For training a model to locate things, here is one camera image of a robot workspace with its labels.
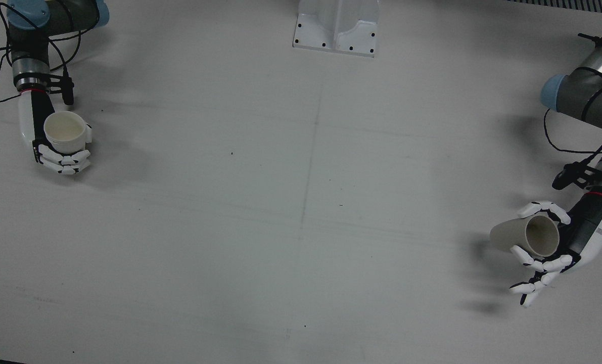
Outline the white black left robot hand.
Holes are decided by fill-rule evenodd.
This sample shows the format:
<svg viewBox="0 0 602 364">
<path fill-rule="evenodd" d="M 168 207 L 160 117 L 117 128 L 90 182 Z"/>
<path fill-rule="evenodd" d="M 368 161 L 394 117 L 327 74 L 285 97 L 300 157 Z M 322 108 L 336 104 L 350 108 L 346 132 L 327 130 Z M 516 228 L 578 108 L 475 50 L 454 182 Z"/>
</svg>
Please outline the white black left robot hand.
<svg viewBox="0 0 602 364">
<path fill-rule="evenodd" d="M 555 253 L 538 259 L 522 247 L 510 248 L 522 265 L 534 271 L 528 281 L 510 287 L 513 294 L 521 295 L 520 304 L 525 308 L 531 306 L 554 279 L 583 267 L 602 249 L 602 193 L 583 194 L 569 212 L 552 201 L 532 201 L 518 212 L 518 217 L 542 212 L 558 222 L 560 241 Z"/>
</svg>

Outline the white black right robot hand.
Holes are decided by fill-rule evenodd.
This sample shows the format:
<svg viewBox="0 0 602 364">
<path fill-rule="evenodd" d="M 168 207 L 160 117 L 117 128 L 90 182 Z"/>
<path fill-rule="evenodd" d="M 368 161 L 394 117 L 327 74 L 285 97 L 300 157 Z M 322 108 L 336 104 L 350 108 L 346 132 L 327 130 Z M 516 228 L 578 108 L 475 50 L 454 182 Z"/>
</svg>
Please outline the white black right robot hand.
<svg viewBox="0 0 602 364">
<path fill-rule="evenodd" d="M 72 111 L 55 111 L 48 93 L 24 90 L 18 102 L 23 141 L 35 162 L 52 172 L 72 175 L 90 166 L 92 127 Z"/>
</svg>

